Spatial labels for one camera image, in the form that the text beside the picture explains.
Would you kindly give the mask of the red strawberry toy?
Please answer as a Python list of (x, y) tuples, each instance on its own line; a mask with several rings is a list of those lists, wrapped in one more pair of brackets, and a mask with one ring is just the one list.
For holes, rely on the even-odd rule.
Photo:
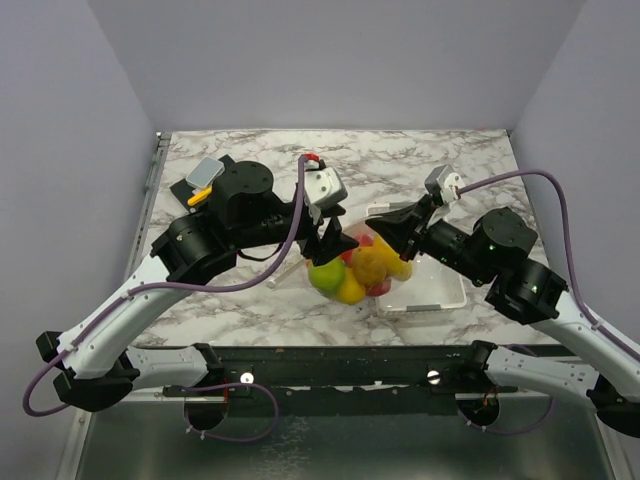
[(392, 281), (390, 279), (385, 279), (384, 281), (369, 287), (367, 289), (366, 295), (369, 297), (380, 297), (388, 293), (391, 290), (391, 287)]

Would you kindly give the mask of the yellow orange mango toy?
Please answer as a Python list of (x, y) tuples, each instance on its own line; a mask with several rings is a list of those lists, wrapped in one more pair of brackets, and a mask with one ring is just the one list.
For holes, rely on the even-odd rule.
[(355, 279), (366, 288), (387, 277), (387, 271), (373, 247), (357, 248), (351, 257), (351, 269)]

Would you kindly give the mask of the green pear toy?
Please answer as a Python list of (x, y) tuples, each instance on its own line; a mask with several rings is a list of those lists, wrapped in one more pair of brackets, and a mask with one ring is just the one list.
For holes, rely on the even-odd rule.
[(340, 258), (334, 258), (326, 264), (308, 267), (308, 278), (311, 285), (317, 290), (326, 293), (335, 293), (345, 277), (346, 267)]

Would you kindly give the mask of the clear zip top bag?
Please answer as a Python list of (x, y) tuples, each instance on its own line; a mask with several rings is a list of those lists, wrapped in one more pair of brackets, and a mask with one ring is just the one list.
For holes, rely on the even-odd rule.
[(381, 297), (413, 276), (413, 263), (403, 261), (365, 222), (346, 228), (357, 246), (316, 266), (302, 259), (267, 282), (273, 290), (307, 288), (345, 305)]

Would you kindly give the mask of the yellow lemon toy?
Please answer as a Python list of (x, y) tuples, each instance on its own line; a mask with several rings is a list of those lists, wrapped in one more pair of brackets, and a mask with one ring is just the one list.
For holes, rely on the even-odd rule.
[(402, 260), (399, 254), (380, 235), (374, 237), (373, 247), (388, 276), (398, 281), (407, 281), (411, 278), (413, 274), (412, 263)]

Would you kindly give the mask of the red apple toy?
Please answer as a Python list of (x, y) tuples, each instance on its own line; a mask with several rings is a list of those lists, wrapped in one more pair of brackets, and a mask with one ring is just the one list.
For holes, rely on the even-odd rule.
[(370, 247), (374, 244), (374, 234), (370, 233), (358, 233), (352, 236), (357, 241), (358, 248)]

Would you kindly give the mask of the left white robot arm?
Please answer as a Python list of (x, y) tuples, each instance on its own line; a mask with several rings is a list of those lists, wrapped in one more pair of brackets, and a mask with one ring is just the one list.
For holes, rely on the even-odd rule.
[(233, 269), (244, 252), (275, 246), (284, 259), (293, 246), (322, 265), (353, 248), (339, 221), (346, 188), (316, 156), (298, 160), (294, 197), (281, 200), (271, 170), (255, 161), (222, 160), (210, 194), (174, 220), (151, 252), (109, 299), (64, 332), (36, 341), (63, 406), (87, 412), (112, 407), (133, 391), (175, 387), (206, 395), (226, 379), (207, 344), (137, 348), (135, 339), (187, 296), (212, 291), (212, 280)]

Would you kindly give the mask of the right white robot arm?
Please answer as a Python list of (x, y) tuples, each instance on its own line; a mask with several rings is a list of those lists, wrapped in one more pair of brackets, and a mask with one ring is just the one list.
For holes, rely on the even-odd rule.
[(469, 279), (488, 285), (486, 302), (509, 320), (555, 339), (581, 364), (526, 356), (475, 341), (449, 384), (472, 391), (519, 387), (572, 401), (607, 426), (639, 435), (639, 349), (615, 337), (607, 322), (591, 323), (568, 283), (530, 259), (536, 232), (510, 208), (493, 209), (465, 233), (441, 219), (428, 196), (365, 223), (403, 260), (426, 254)]

